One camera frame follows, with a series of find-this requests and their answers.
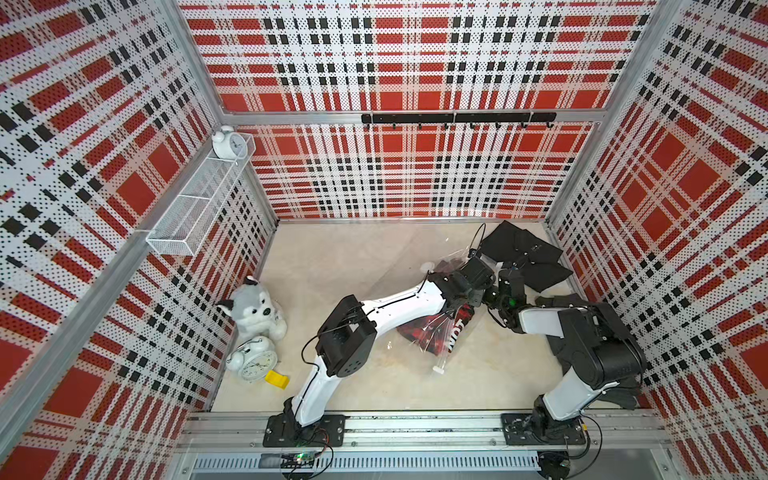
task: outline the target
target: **wall-mounted basket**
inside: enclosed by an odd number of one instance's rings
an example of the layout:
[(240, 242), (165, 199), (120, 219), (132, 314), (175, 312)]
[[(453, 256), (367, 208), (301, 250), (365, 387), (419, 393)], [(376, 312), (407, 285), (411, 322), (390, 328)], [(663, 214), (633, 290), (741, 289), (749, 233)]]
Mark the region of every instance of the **wall-mounted basket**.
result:
[(213, 150), (189, 179), (181, 193), (160, 217), (147, 242), (160, 255), (195, 255), (221, 212), (243, 168), (256, 150), (253, 135), (236, 160), (221, 160)]

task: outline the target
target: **plush dog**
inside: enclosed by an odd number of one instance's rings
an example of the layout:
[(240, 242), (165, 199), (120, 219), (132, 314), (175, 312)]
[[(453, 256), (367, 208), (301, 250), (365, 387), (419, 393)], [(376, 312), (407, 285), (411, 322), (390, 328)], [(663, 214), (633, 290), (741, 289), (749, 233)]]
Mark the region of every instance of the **plush dog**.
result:
[(255, 336), (263, 335), (273, 342), (283, 339), (288, 330), (283, 310), (270, 293), (252, 276), (248, 276), (237, 287), (229, 300), (216, 304), (237, 324), (237, 343), (245, 343)]

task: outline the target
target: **black wire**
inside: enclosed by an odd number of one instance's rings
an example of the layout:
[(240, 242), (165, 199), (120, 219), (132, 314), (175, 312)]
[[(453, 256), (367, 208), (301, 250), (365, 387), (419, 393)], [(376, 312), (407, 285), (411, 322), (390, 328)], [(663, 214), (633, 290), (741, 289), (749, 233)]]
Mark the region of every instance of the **black wire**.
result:
[(583, 417), (586, 417), (586, 418), (590, 419), (592, 422), (594, 422), (594, 424), (595, 424), (595, 425), (597, 425), (597, 426), (598, 426), (598, 431), (600, 432), (600, 446), (598, 446), (598, 452), (594, 454), (594, 458), (592, 459), (592, 461), (591, 461), (591, 462), (589, 462), (589, 465), (587, 465), (587, 466), (586, 466), (586, 467), (585, 467), (583, 470), (581, 470), (580, 472), (576, 472), (576, 473), (574, 473), (573, 475), (571, 475), (571, 476), (567, 477), (567, 480), (568, 480), (568, 479), (570, 479), (570, 478), (573, 478), (573, 477), (577, 477), (577, 476), (581, 475), (582, 473), (586, 472), (586, 471), (587, 471), (587, 470), (588, 470), (588, 469), (589, 469), (589, 468), (590, 468), (592, 465), (594, 465), (595, 461), (597, 461), (597, 459), (598, 459), (598, 456), (600, 456), (600, 450), (602, 450), (602, 449), (603, 449), (603, 429), (601, 429), (601, 428), (600, 428), (600, 424), (599, 424), (599, 423), (597, 423), (597, 422), (595, 422), (595, 420), (594, 420), (592, 417), (590, 417), (590, 416), (586, 416), (586, 415), (584, 415), (583, 413), (581, 414), (581, 416), (583, 416)]
[(421, 291), (422, 291), (422, 288), (424, 288), (424, 284), (425, 284), (425, 283), (427, 283), (427, 277), (429, 277), (429, 272), (427, 272), (427, 274), (424, 276), (424, 281), (423, 281), (423, 282), (422, 282), (422, 284), (419, 286), (419, 289), (418, 289), (418, 290), (416, 290), (416, 293), (421, 293)]
[(498, 324), (499, 324), (499, 326), (500, 326), (502, 329), (505, 329), (505, 328), (507, 328), (507, 326), (506, 326), (504, 323), (502, 323), (502, 322), (501, 322), (501, 320), (499, 320), (498, 318), (496, 318), (496, 315), (494, 315), (494, 314), (493, 314), (493, 312), (492, 312), (491, 310), (489, 310), (489, 311), (488, 311), (488, 314), (491, 316), (491, 318), (492, 318), (492, 319), (493, 319), (493, 320), (494, 320), (496, 323), (498, 323)]
[[(331, 461), (330, 461), (330, 462), (328, 462), (328, 465), (326, 465), (326, 466), (325, 466), (325, 468), (323, 468), (323, 470), (320, 470), (319, 472), (317, 472), (317, 473), (315, 473), (315, 474), (312, 474), (312, 476), (311, 476), (311, 477), (308, 477), (306, 480), (310, 480), (310, 478), (315, 478), (316, 476), (322, 475), (322, 474), (323, 474), (323, 473), (324, 473), (324, 472), (325, 472), (325, 471), (326, 471), (326, 470), (327, 470), (327, 469), (328, 469), (328, 468), (329, 468), (331, 465), (333, 465), (333, 457), (335, 456), (335, 454), (334, 454), (334, 452), (333, 452), (333, 447), (332, 447), (332, 446), (331, 446), (331, 445), (330, 445), (328, 442), (326, 442), (325, 440), (321, 440), (321, 441), (319, 441), (319, 442), (318, 442), (317, 440), (315, 440), (315, 435), (317, 435), (317, 429), (315, 429), (315, 431), (312, 433), (312, 439), (311, 439), (311, 440), (307, 440), (307, 439), (302, 439), (302, 440), (304, 440), (305, 442), (307, 442), (307, 445), (308, 445), (308, 444), (310, 444), (310, 443), (313, 443), (313, 442), (314, 442), (314, 443), (322, 443), (324, 446), (326, 446), (328, 449), (330, 449), (330, 451), (331, 451)], [(287, 477), (287, 478), (288, 478), (288, 480), (290, 480), (290, 479), (291, 479), (291, 476), (293, 475), (293, 473), (294, 473), (294, 472), (296, 471), (296, 469), (297, 469), (297, 468), (299, 468), (300, 466), (301, 466), (301, 465), (297, 465), (296, 467), (294, 467), (294, 468), (293, 468), (293, 470), (291, 470), (291, 471), (290, 471), (290, 473), (288, 474), (288, 477)]]
[(589, 453), (589, 445), (592, 443), (591, 439), (589, 438), (589, 431), (584, 430), (584, 437), (587, 439), (587, 448), (584, 449), (584, 451), (578, 455), (571, 456), (571, 453), (568, 451), (568, 439), (563, 437), (563, 441), (565, 442), (565, 454), (568, 455), (568, 458), (571, 460), (578, 460), (580, 458), (583, 458), (587, 456)]
[[(354, 306), (353, 308), (351, 308), (351, 309), (349, 309), (349, 310), (350, 310), (350, 311), (352, 311), (352, 310), (354, 310), (355, 308), (357, 308), (357, 307), (356, 307), (356, 306)], [(322, 332), (320, 332), (320, 333), (317, 333), (317, 334), (316, 334), (315, 336), (313, 336), (311, 339), (307, 340), (307, 341), (306, 341), (306, 343), (304, 344), (304, 346), (302, 347), (302, 349), (301, 349), (301, 361), (302, 361), (302, 362), (304, 362), (304, 363), (306, 363), (307, 365), (311, 365), (311, 366), (315, 367), (315, 368), (316, 368), (316, 371), (315, 371), (315, 375), (313, 375), (312, 379), (310, 380), (310, 383), (309, 383), (309, 385), (307, 385), (307, 386), (306, 386), (306, 390), (304, 390), (304, 394), (301, 396), (301, 400), (299, 400), (299, 406), (297, 406), (297, 407), (296, 407), (296, 412), (298, 412), (298, 411), (299, 411), (299, 409), (301, 408), (301, 404), (302, 404), (302, 403), (304, 403), (304, 397), (306, 397), (306, 393), (307, 393), (307, 392), (309, 392), (309, 390), (310, 390), (310, 386), (312, 386), (312, 382), (314, 382), (314, 381), (315, 381), (315, 377), (317, 377), (317, 374), (318, 374), (318, 373), (320, 373), (320, 367), (318, 367), (318, 366), (317, 366), (317, 364), (315, 364), (315, 363), (311, 363), (311, 362), (307, 362), (307, 361), (306, 361), (306, 359), (304, 358), (304, 350), (306, 350), (307, 346), (308, 346), (308, 345), (309, 345), (309, 344), (310, 344), (310, 343), (311, 343), (311, 342), (312, 342), (314, 339), (316, 339), (316, 338), (319, 338), (319, 337), (320, 337), (321, 335), (323, 335), (324, 333), (332, 332), (333, 330), (339, 330), (339, 329), (342, 329), (342, 328), (344, 328), (344, 327), (347, 327), (347, 326), (349, 326), (349, 324), (345, 323), (344, 325), (341, 325), (341, 326), (337, 326), (337, 327), (334, 327), (334, 328), (332, 328), (332, 329), (323, 330)]]
[(322, 475), (323, 473), (325, 473), (325, 471), (326, 471), (326, 470), (327, 470), (327, 469), (328, 469), (328, 468), (329, 468), (331, 465), (333, 465), (333, 457), (334, 457), (334, 454), (333, 454), (333, 447), (332, 447), (332, 446), (331, 446), (331, 445), (330, 445), (328, 442), (323, 442), (323, 443), (324, 443), (324, 444), (326, 445), (326, 447), (328, 447), (328, 448), (330, 449), (330, 451), (331, 451), (331, 461), (330, 461), (330, 462), (328, 462), (328, 465), (326, 465), (326, 466), (325, 466), (325, 467), (324, 467), (322, 470), (320, 470), (319, 472), (317, 472), (317, 473), (313, 474), (313, 475), (312, 475), (310, 478), (315, 478), (315, 477), (317, 477), (317, 476), (320, 476), (320, 475)]
[(482, 224), (480, 227), (478, 227), (477, 231), (475, 232), (475, 235), (472, 236), (472, 241), (469, 242), (469, 245), (467, 246), (467, 250), (470, 250), (472, 248), (472, 244), (475, 242), (475, 238), (477, 238), (481, 228), (482, 228), (482, 236), (480, 236), (480, 241), (482, 242), (483, 237), (485, 237), (485, 223)]
[[(427, 277), (428, 277), (428, 276), (429, 276), (429, 273), (427, 273), (427, 274), (424, 276), (424, 280), (422, 281), (422, 284), (421, 284), (421, 286), (419, 287), (419, 289), (418, 289), (418, 290), (416, 290), (416, 293), (419, 293), (419, 292), (421, 292), (421, 291), (422, 291), (422, 288), (424, 287), (424, 284), (425, 284), (425, 283), (427, 283)], [(389, 303), (385, 303), (384, 305), (381, 305), (381, 306), (376, 306), (376, 307), (374, 307), (374, 308), (373, 308), (373, 310), (371, 310), (370, 312), (366, 313), (366, 316), (368, 316), (368, 315), (370, 315), (371, 313), (373, 313), (373, 312), (377, 311), (378, 309), (382, 309), (382, 308), (384, 308), (385, 306), (390, 306), (390, 305), (392, 305), (393, 303), (398, 303), (398, 302), (402, 302), (403, 300), (407, 300), (407, 299), (409, 299), (409, 298), (413, 298), (414, 296), (416, 296), (416, 293), (412, 293), (411, 295), (408, 295), (408, 296), (404, 296), (403, 298), (398, 298), (397, 300), (393, 300), (393, 301), (391, 301), (391, 302), (389, 302)]]

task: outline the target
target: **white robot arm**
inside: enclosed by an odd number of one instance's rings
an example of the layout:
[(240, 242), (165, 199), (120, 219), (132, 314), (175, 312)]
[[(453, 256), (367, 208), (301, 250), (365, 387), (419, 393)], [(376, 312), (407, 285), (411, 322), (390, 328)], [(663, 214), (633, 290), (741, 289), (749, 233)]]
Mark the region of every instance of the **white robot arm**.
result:
[[(376, 336), (422, 316), (440, 313), (445, 305), (440, 289), (433, 282), (425, 281), (413, 288), (378, 300), (362, 302), (362, 310), (368, 320), (376, 324)], [(364, 360), (357, 359), (352, 367), (359, 368)], [(292, 408), (296, 421), (302, 426), (320, 420), (326, 411), (326, 404), (344, 376), (329, 375), (321, 355), (315, 357), (316, 371), (304, 382), (298, 395), (293, 397)]]
[[(502, 270), (495, 284), (490, 267), (472, 257), (453, 273), (430, 273), (418, 286), (386, 298), (359, 302), (354, 295), (344, 297), (318, 330), (316, 368), (300, 393), (286, 400), (283, 413), (270, 418), (268, 430), (279, 429), (273, 436), (281, 442), (298, 439), (323, 418), (341, 380), (365, 364), (378, 335), (466, 303), (497, 310), (517, 333), (540, 333), (559, 342), (553, 353), (571, 367), (554, 389), (536, 400), (526, 424), (532, 426), (525, 427), (540, 441), (561, 442), (563, 429), (572, 426), (585, 406), (645, 369), (640, 347), (609, 305), (529, 306), (519, 270)], [(284, 445), (268, 445), (265, 435), (264, 446)]]

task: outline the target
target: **perforated panel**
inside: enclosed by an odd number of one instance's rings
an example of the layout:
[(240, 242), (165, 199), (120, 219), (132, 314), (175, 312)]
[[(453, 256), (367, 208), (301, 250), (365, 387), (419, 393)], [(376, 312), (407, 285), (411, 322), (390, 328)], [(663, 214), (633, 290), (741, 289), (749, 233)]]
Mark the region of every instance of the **perforated panel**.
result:
[(656, 2), (179, 5), (238, 112), (599, 108)]
[(699, 478), (768, 465), (767, 58), (766, 2), (685, 2), (555, 226)]
[(0, 392), (210, 132), (153, 2), (0, 5)]
[(544, 218), (591, 124), (243, 127), (277, 215)]
[(210, 406), (223, 369), (234, 324), (214, 304), (254, 271), (269, 235), (239, 180), (200, 254), (150, 254), (0, 478), (163, 478), (187, 413)]

